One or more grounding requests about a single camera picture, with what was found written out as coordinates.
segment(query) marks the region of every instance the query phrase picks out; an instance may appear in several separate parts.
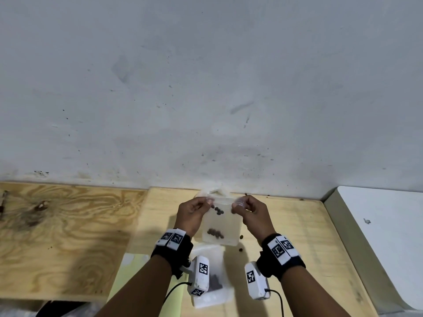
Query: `wood grain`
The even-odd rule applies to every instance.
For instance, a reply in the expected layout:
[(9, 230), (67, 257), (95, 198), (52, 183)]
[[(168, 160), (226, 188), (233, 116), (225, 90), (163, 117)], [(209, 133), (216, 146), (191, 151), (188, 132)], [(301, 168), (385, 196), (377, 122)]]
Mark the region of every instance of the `wood grain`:
[[(195, 190), (151, 188), (145, 198), (137, 228), (127, 251), (150, 254), (155, 241), (173, 225), (178, 205), (191, 199), (196, 193)], [(310, 273), (351, 316), (377, 316), (320, 201), (255, 197), (267, 204), (275, 229), (290, 238), (302, 255)], [(224, 254), (226, 270), (235, 287), (235, 300), (224, 305), (196, 310), (190, 296), (184, 292), (182, 316), (280, 316), (280, 302), (276, 295), (273, 294), (265, 301), (252, 300), (248, 295), (244, 265), (251, 260), (257, 260), (261, 248), (244, 225), (241, 234), (244, 238), (240, 244), (237, 247), (227, 246)], [(200, 238), (201, 232), (198, 232), (193, 238), (193, 243), (199, 242)], [(269, 284), (272, 289), (281, 292), (278, 280), (270, 278)], [(284, 296), (283, 300), (285, 316), (292, 316)]]
[(145, 191), (10, 182), (3, 190), (0, 298), (106, 300)]

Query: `white wall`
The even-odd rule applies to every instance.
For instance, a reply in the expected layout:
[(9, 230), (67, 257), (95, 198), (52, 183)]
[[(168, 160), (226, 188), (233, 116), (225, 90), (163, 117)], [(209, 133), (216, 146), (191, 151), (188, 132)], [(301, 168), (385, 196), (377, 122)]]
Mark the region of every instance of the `white wall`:
[(0, 180), (423, 191), (422, 10), (0, 0)]

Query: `hand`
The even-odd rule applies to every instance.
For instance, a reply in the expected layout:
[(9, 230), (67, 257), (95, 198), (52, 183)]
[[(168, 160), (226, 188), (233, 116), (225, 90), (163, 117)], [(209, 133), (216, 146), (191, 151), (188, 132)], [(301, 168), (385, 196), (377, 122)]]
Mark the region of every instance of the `hand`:
[(244, 202), (245, 208), (233, 203), (232, 212), (242, 216), (242, 222), (246, 225), (248, 231), (256, 237), (261, 246), (266, 237), (276, 233), (267, 206), (251, 195), (241, 197), (238, 200)]
[(174, 228), (187, 232), (191, 238), (198, 231), (204, 214), (209, 211), (213, 200), (206, 197), (195, 197), (187, 202), (181, 203), (176, 214)]

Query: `black wristband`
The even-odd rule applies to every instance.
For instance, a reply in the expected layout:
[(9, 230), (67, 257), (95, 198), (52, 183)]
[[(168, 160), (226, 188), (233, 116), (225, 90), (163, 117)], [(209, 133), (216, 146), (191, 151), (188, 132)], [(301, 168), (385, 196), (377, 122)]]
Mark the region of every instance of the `black wristband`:
[(275, 276), (281, 280), (292, 267), (305, 264), (291, 242), (281, 234), (271, 234), (262, 242), (263, 251), (257, 260), (257, 268), (265, 277)]
[(191, 238), (185, 231), (168, 229), (156, 242), (151, 257), (154, 255), (163, 257), (171, 265), (172, 275), (179, 279), (182, 276), (180, 267), (187, 263), (192, 249)]

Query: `person's left hand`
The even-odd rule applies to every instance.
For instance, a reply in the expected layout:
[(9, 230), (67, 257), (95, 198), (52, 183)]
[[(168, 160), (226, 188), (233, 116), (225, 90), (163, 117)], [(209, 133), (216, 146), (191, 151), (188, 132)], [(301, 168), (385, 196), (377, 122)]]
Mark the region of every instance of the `person's left hand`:
[(176, 214), (174, 228), (179, 228), (187, 232), (191, 238), (198, 231), (203, 215), (209, 211), (213, 200), (206, 197), (195, 197), (187, 202), (181, 203)]

